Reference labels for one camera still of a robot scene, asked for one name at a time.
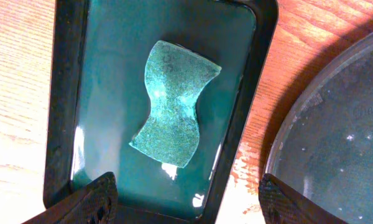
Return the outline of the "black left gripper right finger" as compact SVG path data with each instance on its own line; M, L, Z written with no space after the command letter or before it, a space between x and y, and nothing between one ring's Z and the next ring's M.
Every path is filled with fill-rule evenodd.
M270 173L260 181L259 202L266 224L346 224Z

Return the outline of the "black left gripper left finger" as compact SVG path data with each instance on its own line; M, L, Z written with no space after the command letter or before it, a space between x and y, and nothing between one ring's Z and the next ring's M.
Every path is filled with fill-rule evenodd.
M114 223L116 178L107 172L24 224Z

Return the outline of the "green sponge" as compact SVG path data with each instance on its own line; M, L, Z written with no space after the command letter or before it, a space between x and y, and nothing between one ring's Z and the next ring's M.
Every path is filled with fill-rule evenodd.
M198 98L221 70L180 45L157 41L144 72L150 113L130 146L156 161L187 166L200 141Z

